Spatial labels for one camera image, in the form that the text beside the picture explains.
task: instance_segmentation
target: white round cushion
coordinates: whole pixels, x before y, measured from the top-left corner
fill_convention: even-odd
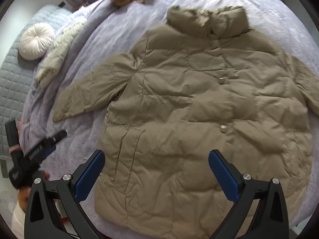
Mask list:
[[[19,47],[20,55],[26,60],[35,60],[44,56],[54,38],[54,29],[47,23],[37,23],[22,35]]]

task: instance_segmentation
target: quilted stitching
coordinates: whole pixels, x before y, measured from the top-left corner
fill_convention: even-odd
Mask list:
[[[0,158],[9,160],[7,136],[4,124],[12,118],[20,120],[23,105],[33,79],[33,71],[39,60],[27,61],[19,54],[22,34],[31,25],[39,22],[50,24],[57,31],[71,14],[70,11],[55,5],[41,8],[20,32],[12,44],[0,69]]]

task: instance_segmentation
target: lavender blanket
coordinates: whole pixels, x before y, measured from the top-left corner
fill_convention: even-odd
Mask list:
[[[57,150],[42,164],[52,179],[60,179],[72,173],[97,149],[97,141],[103,126],[106,108],[83,113],[59,123],[52,122],[56,95],[74,80],[85,76],[107,56],[118,51],[128,51],[151,26],[165,21],[171,5],[217,9],[221,6],[243,5],[252,27],[277,41],[288,53],[300,58],[319,76],[319,49],[300,20],[280,0],[147,0],[145,4],[131,3],[116,9],[110,0],[98,1],[81,8],[67,20],[63,28],[80,17],[88,23],[70,47],[64,65],[46,90],[33,82],[23,110],[20,143],[25,152],[45,135],[61,129],[68,132]],[[314,137],[314,162],[307,195],[295,217],[290,217],[294,226],[313,213],[319,202],[319,117],[309,113]],[[114,239],[149,238],[127,228],[118,227],[102,220],[94,211],[93,192],[81,203],[83,209],[105,235]]]

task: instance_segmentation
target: bolt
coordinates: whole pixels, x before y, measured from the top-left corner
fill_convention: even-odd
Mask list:
[[[35,180],[34,180],[34,183],[35,184],[38,184],[38,183],[40,183],[41,182],[41,179],[40,178],[36,178]]]
[[[251,179],[251,176],[248,173],[244,173],[242,175],[242,177],[244,178],[244,180],[249,181]]]
[[[65,181],[68,181],[69,179],[71,179],[71,175],[70,174],[66,174],[66,175],[63,176],[63,179]]]
[[[279,184],[279,180],[277,178],[273,178],[272,182],[275,183],[275,184]]]

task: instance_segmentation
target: blue pad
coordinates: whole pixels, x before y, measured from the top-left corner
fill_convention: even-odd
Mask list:
[[[105,155],[100,151],[87,167],[81,178],[75,184],[74,198],[76,202],[81,202],[87,199],[94,183],[105,165]]]
[[[226,198],[236,203],[239,199],[238,184],[214,151],[209,153],[208,164],[220,184]]]

